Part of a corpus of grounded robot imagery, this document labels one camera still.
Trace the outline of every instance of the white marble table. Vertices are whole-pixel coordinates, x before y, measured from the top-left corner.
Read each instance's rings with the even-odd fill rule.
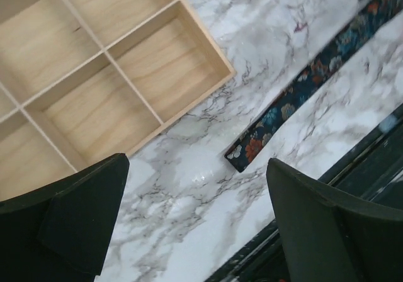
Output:
[[[403,15],[239,174],[231,142],[349,20],[356,0],[190,0],[237,77],[130,161],[97,282],[202,282],[273,219],[266,163],[318,178],[403,101]]]

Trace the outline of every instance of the light wood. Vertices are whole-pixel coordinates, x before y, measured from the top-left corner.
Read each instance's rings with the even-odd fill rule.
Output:
[[[235,74],[186,0],[0,8],[0,201],[132,155]]]
[[[45,186],[74,171],[21,113],[0,124],[0,201]]]

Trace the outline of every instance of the compartment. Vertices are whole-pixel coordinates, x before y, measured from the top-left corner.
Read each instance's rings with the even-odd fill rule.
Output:
[[[131,154],[160,127],[103,54],[26,109],[78,166],[94,164],[115,152]]]
[[[6,96],[6,93],[0,88],[0,121],[1,118],[9,114],[15,109],[15,105],[12,101]]]
[[[74,173],[21,113],[0,123],[0,201]]]
[[[0,0],[0,78],[22,103],[99,50],[60,0]]]
[[[103,44],[108,45],[173,0],[71,0]]]
[[[135,28],[109,51],[164,121],[179,118],[234,75],[181,2]]]

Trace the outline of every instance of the folded fabric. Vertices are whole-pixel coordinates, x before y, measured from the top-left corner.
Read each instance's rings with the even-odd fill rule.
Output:
[[[245,170],[282,124],[402,7],[403,0],[371,0],[235,141],[225,158],[239,172]]]

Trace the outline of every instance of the gray marble vein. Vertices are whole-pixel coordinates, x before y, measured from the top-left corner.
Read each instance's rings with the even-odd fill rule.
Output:
[[[239,174],[236,137],[334,36],[356,0],[189,0],[238,74],[130,160],[97,282],[202,282],[274,218],[270,157],[318,178],[403,99],[403,16],[381,29]]]

